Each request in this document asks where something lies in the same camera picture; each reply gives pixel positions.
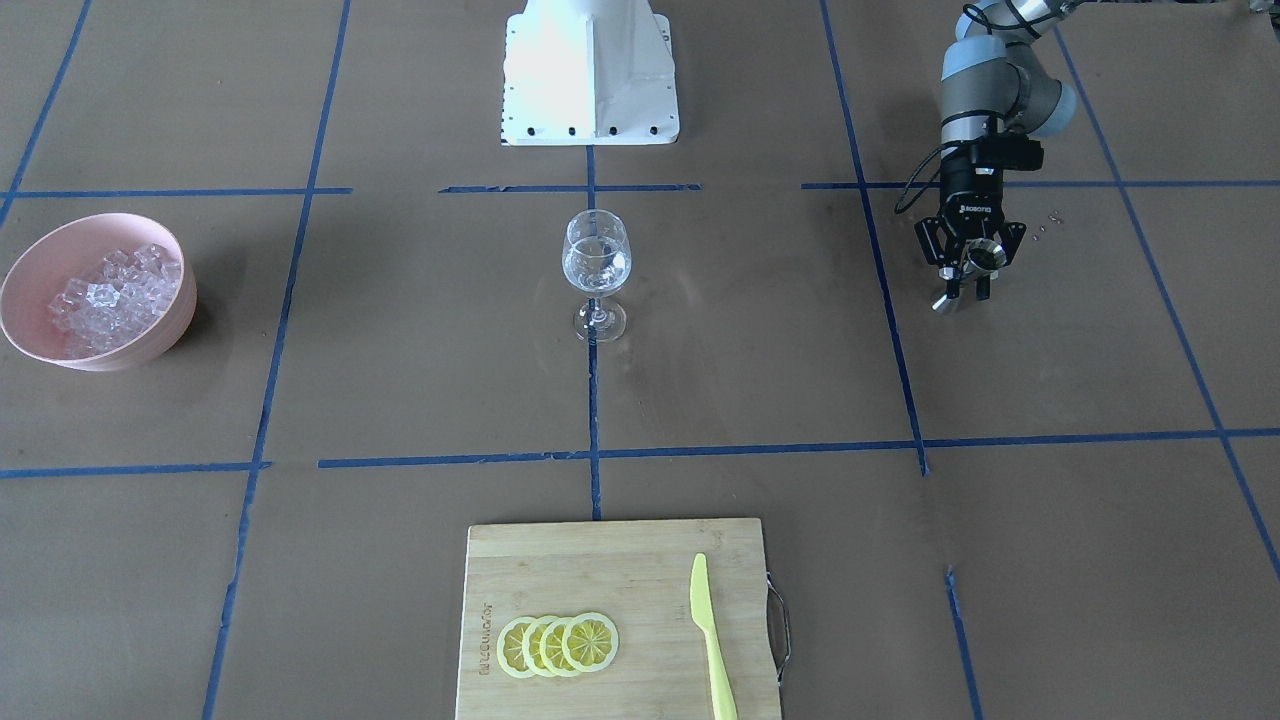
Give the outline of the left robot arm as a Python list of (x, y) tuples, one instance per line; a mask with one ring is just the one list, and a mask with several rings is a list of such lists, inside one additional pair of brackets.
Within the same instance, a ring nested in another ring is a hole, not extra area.
[(1043, 165), (1042, 138), (1074, 118), (1074, 88), (1051, 77), (1033, 44), (1078, 1), (968, 4), (941, 73), (940, 208), (914, 225), (925, 263), (945, 282), (937, 313), (957, 309), (963, 291), (989, 297), (992, 279), (1015, 258), (1027, 225), (1004, 213), (1004, 176)]

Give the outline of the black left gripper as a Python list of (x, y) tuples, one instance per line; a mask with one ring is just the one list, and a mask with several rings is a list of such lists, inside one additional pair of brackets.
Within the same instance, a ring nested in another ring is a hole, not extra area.
[(1027, 225), (1006, 222), (1004, 173), (1043, 167), (1036, 138), (975, 138), (961, 142), (941, 164), (940, 220), (918, 220), (916, 240), (925, 261), (941, 277), (954, 275), (950, 249), (975, 242), (975, 299), (987, 301), (991, 283), (1006, 268), (1027, 234)]

